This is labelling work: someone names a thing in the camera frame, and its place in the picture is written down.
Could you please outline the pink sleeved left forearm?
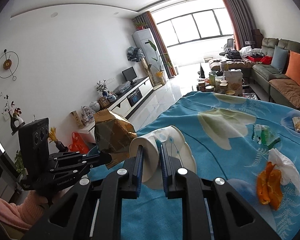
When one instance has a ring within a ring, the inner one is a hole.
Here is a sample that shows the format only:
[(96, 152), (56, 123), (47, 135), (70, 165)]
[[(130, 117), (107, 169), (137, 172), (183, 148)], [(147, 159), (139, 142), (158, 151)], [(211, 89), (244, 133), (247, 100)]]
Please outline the pink sleeved left forearm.
[(26, 198), (20, 205), (0, 198), (0, 221), (19, 230), (29, 230), (48, 208), (48, 204), (37, 205)]

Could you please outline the person's left hand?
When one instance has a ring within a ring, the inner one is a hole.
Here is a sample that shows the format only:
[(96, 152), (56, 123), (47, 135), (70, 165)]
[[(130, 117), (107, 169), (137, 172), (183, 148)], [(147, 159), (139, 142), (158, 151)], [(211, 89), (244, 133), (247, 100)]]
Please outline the person's left hand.
[(59, 191), (57, 194), (55, 194), (52, 197), (44, 197), (39, 195), (36, 191), (30, 191), (27, 195), (26, 199), (30, 200), (31, 202), (39, 204), (48, 204), (48, 203), (55, 203), (59, 199), (61, 199), (66, 194), (66, 190)]

